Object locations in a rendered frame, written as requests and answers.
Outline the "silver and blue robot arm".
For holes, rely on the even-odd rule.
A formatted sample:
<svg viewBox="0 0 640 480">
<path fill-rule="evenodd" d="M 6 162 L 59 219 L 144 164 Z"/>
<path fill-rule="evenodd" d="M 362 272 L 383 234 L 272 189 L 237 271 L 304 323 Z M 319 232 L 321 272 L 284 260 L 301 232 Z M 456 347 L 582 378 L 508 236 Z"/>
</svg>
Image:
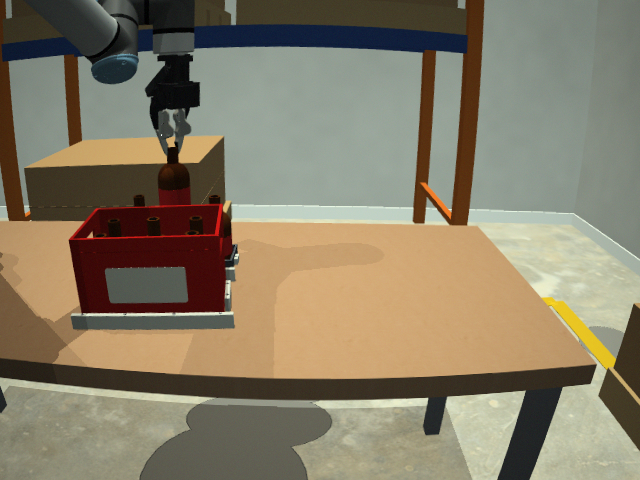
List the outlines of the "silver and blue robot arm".
<svg viewBox="0 0 640 480">
<path fill-rule="evenodd" d="M 195 0 L 24 1 L 79 49 L 104 84 L 137 72 L 139 25 L 153 25 L 153 54 L 194 52 Z"/>
</svg>

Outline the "dark red crate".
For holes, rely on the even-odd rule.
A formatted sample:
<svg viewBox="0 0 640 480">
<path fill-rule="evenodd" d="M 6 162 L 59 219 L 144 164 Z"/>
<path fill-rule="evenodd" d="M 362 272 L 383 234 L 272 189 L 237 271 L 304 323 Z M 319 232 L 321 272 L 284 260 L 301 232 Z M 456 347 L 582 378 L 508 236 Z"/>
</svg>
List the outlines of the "dark red crate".
<svg viewBox="0 0 640 480">
<path fill-rule="evenodd" d="M 207 235 L 184 234 L 192 216 Z M 160 218 L 165 236 L 147 236 L 149 217 Z M 223 204 L 102 208 L 76 258 L 82 313 L 225 312 L 221 218 Z M 87 238 L 109 237 L 110 219 L 120 219 L 125 237 Z"/>
</svg>

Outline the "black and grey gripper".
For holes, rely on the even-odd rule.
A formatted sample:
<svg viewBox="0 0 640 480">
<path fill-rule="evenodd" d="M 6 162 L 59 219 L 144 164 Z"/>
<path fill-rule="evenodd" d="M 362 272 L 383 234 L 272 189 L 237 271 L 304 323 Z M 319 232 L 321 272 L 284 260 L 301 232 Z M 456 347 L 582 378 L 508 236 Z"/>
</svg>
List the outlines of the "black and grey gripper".
<svg viewBox="0 0 640 480">
<path fill-rule="evenodd" d="M 189 110 L 192 107 L 200 106 L 200 82 L 189 81 L 189 62 L 193 62 L 193 55 L 185 54 L 183 56 L 157 56 L 157 61 L 165 61 L 167 76 L 160 83 L 157 83 L 153 89 L 154 96 L 151 97 L 150 117 L 166 156 L 168 156 L 168 143 L 166 139 L 172 137 L 174 133 L 174 144 L 175 147 L 178 147 L 178 154 L 180 153 L 184 136 L 191 133 L 191 125 L 186 121 Z M 183 64 L 181 64 L 182 62 L 180 61 L 183 61 Z M 185 81 L 186 61 L 188 61 L 186 65 L 187 82 Z M 172 103 L 170 99 L 171 92 Z M 173 113 L 173 119 L 176 125 L 175 130 L 170 123 L 169 111 L 165 109 L 177 109 Z"/>
</svg>

